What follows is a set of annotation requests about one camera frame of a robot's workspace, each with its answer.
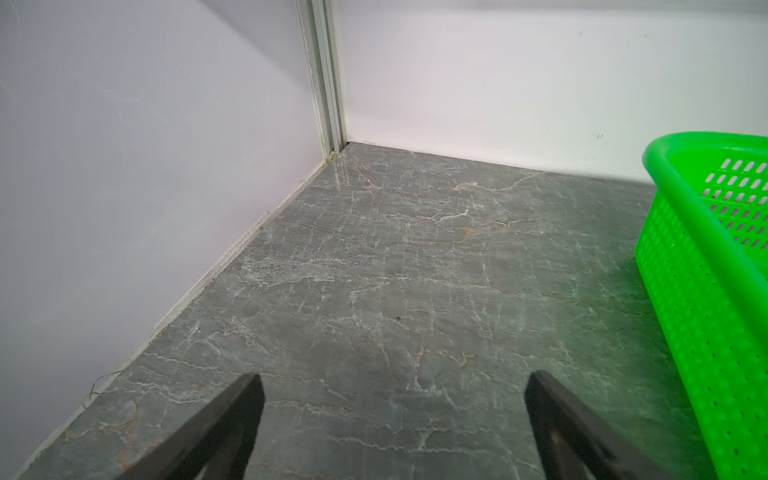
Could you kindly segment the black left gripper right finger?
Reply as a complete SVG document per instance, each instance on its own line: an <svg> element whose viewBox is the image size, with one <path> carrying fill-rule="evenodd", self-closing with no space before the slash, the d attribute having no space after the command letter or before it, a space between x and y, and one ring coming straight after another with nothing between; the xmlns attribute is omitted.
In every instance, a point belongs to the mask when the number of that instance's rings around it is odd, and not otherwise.
<svg viewBox="0 0 768 480"><path fill-rule="evenodd" d="M548 479L670 479L554 376L529 376L524 400Z"/></svg>

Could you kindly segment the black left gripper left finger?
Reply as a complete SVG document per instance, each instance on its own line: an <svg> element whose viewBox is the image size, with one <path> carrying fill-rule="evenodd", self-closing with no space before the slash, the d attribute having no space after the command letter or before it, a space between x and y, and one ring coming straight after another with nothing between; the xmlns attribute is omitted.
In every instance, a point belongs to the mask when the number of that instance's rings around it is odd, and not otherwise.
<svg viewBox="0 0 768 480"><path fill-rule="evenodd" d="M121 479L242 479L265 406L257 373L240 376Z"/></svg>

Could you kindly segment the green plastic basket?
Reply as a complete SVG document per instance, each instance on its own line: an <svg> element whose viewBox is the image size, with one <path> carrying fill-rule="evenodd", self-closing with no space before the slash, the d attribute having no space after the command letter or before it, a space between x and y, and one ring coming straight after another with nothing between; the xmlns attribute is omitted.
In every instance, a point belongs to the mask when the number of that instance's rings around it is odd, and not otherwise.
<svg viewBox="0 0 768 480"><path fill-rule="evenodd" d="M635 259L717 476L767 475L767 141L688 132L642 156Z"/></svg>

